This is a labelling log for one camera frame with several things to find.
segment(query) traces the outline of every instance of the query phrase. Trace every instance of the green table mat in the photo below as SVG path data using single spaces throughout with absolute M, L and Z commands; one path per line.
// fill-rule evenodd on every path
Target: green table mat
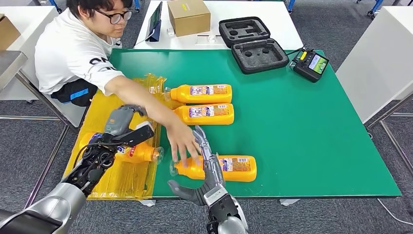
M 153 73 L 166 77 L 168 87 L 232 85 L 234 123 L 202 127 L 213 152 L 257 161 L 253 182 L 227 182 L 234 196 L 401 195 L 330 65 L 319 82 L 311 83 L 288 66 L 244 75 L 230 50 L 123 49 L 113 50 L 110 60 L 129 78 Z M 160 144 L 166 155 L 157 167 L 153 197 L 173 196 L 170 179 L 192 188 L 201 185 L 170 176 L 165 129 Z

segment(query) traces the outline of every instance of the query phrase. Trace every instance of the glasses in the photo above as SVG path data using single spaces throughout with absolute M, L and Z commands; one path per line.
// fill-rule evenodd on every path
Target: glasses
M 124 12 L 123 14 L 116 13 L 116 14 L 113 14 L 113 15 L 108 15 L 104 12 L 101 12 L 100 10 L 95 10 L 95 11 L 97 11 L 97 12 L 101 13 L 102 15 L 110 18 L 111 19 L 111 24 L 119 23 L 120 18 L 123 18 L 125 21 L 128 21 L 132 16 L 132 11 L 127 11 L 127 12 Z

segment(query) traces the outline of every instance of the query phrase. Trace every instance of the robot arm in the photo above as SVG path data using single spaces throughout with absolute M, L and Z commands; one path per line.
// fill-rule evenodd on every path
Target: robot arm
M 205 180 L 201 187 L 190 189 L 168 181 L 172 192 L 178 197 L 199 206 L 208 206 L 208 234 L 247 234 L 248 225 L 238 201 L 225 189 L 225 180 L 217 154 L 212 154 L 207 137 L 201 127 L 195 126 L 195 141 L 199 144 L 204 159 Z
M 147 121 L 134 131 L 129 129 L 134 112 L 146 114 L 143 108 L 130 105 L 112 111 L 105 132 L 96 133 L 83 147 L 86 150 L 73 170 L 46 197 L 0 222 L 0 234 L 67 233 L 86 198 L 113 165 L 117 147 L 133 147 L 154 136 Z

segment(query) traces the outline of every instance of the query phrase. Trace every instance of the yellow plastic bag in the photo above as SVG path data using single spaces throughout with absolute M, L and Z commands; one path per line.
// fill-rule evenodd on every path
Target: yellow plastic bag
M 156 96 L 158 100 L 167 104 L 163 97 L 163 86 L 165 78 L 156 77 L 152 74 L 146 74 L 146 78 L 133 79 L 145 87 L 149 92 Z M 75 146 L 72 149 L 72 155 L 63 174 L 65 177 L 73 168 L 75 158 L 80 150 L 80 140 L 89 132 L 104 132 L 104 127 L 112 110 L 117 109 L 124 103 L 116 96 L 104 96 L 98 91 L 93 97 L 92 103 L 85 116 L 82 127 Z M 130 129 L 145 120 L 147 117 L 141 117 L 135 114 L 132 118 Z M 148 145 L 157 147 L 160 139 L 160 127 L 156 122 L 152 122 L 155 129 L 155 137 L 147 141 Z M 89 200 L 142 200 L 152 197 L 153 184 L 155 181 L 156 164 L 153 162 L 142 162 L 132 164 L 115 160 L 113 166 L 109 168 L 102 176 L 99 183 L 88 197 Z

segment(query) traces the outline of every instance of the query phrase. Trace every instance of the man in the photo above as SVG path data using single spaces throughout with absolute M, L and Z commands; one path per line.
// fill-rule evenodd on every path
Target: man
M 167 129 L 173 160 L 178 160 L 179 150 L 185 164 L 188 150 L 198 161 L 192 130 L 108 60 L 112 48 L 121 47 L 131 5 L 132 0 L 67 0 L 68 9 L 46 26 L 36 45 L 39 90 L 63 103 L 88 106 L 100 89 L 127 104 L 143 106 L 150 118 Z

